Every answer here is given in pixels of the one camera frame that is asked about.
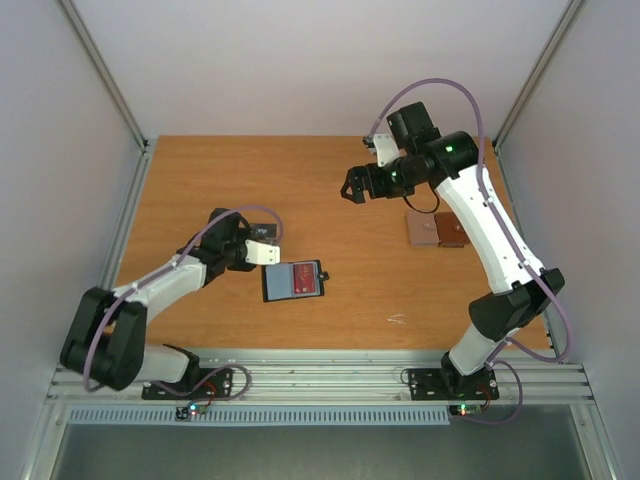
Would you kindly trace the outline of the black leather card holder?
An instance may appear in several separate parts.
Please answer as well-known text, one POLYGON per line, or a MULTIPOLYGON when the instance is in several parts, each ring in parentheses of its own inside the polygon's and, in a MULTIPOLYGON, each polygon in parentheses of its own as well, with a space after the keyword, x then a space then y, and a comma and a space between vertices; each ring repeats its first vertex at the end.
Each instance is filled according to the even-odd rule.
POLYGON ((270 303, 322 297, 329 278, 319 260, 262 266, 262 298, 270 303))

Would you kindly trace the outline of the black credit card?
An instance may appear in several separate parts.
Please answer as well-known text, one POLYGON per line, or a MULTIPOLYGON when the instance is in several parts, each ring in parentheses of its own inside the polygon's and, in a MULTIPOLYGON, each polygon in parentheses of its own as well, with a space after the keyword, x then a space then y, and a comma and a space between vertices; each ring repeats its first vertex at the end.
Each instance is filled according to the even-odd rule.
POLYGON ((272 223, 250 223, 251 235, 257 239, 275 240, 278 236, 278 226, 272 223))

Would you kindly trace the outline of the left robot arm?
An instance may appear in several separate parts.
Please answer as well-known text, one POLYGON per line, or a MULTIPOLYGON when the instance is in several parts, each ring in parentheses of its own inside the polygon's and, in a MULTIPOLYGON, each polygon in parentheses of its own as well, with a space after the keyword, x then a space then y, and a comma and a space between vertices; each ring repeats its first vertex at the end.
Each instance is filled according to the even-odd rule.
POLYGON ((121 391, 139 379, 179 398, 192 397, 204 383, 198 357, 181 347, 147 344, 147 327, 225 271, 253 270, 246 262, 250 239, 249 222, 238 209, 218 208, 161 267, 112 290, 90 288, 79 301, 60 363, 82 376, 87 392, 121 391))

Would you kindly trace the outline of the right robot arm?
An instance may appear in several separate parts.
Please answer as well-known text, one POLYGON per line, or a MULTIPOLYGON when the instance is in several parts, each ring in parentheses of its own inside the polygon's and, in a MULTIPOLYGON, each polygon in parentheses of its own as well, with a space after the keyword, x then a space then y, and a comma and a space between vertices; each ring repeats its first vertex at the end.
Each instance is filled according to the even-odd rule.
POLYGON ((476 374, 498 346, 539 316, 565 279, 559 269, 546 268, 516 231, 468 133, 442 135, 421 102, 400 108, 386 121, 388 135, 363 140, 375 162, 350 168, 340 194, 355 204, 407 199, 426 184, 460 221, 490 291, 470 303, 470 326, 441 359, 440 382, 456 398, 475 387, 476 374))

